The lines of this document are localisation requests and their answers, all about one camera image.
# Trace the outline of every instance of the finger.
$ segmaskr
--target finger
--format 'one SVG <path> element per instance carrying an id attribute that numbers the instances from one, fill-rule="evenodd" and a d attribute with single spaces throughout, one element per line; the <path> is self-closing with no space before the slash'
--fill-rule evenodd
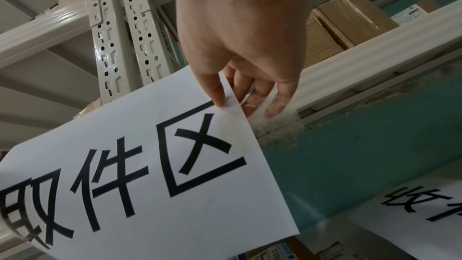
<path id="1" fill-rule="evenodd" d="M 223 68 L 223 73 L 226 76 L 226 79 L 228 80 L 229 84 L 231 87 L 234 86 L 234 74 L 236 73 L 236 70 L 232 68 L 229 65 L 226 65 L 225 68 Z"/>
<path id="2" fill-rule="evenodd" d="M 217 107 L 222 107 L 225 104 L 225 90 L 221 84 L 220 75 L 218 73 L 199 73 L 194 70 L 194 67 L 191 67 L 191 69 L 202 89 L 212 99 L 213 103 Z"/>
<path id="3" fill-rule="evenodd" d="M 293 98 L 298 87 L 298 78 L 289 83 L 278 83 L 278 93 L 265 111 L 265 117 L 271 119 L 280 114 Z"/>
<path id="4" fill-rule="evenodd" d="M 243 74 L 240 71 L 236 71 L 236 74 L 234 74 L 234 86 L 232 91 L 234 92 L 234 95 L 236 95 L 237 101 L 239 103 L 241 103 L 245 96 L 249 93 L 253 83 L 253 78 Z"/>
<path id="5" fill-rule="evenodd" d="M 254 90 L 242 105 L 246 117 L 251 116 L 261 106 L 273 87 L 273 81 L 255 79 Z"/>

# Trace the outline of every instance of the hand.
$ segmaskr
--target hand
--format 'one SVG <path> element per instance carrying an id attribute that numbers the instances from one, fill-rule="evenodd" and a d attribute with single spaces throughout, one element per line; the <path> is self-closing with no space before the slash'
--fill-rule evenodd
<path id="1" fill-rule="evenodd" d="M 180 42 L 198 82 L 217 106 L 225 101 L 223 70 L 250 116 L 274 85 L 265 115 L 280 113 L 303 69 L 308 0 L 176 0 Z"/>

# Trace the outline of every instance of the perforated metal upright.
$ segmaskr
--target perforated metal upright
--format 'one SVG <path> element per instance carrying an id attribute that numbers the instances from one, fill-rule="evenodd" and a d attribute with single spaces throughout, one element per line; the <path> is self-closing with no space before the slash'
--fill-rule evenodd
<path id="1" fill-rule="evenodd" d="M 87 0 L 98 69 L 101 102 L 140 87 L 119 0 Z"/>
<path id="2" fill-rule="evenodd" d="M 123 0 L 143 85 L 164 78 L 180 66 L 168 32 L 148 0 Z"/>

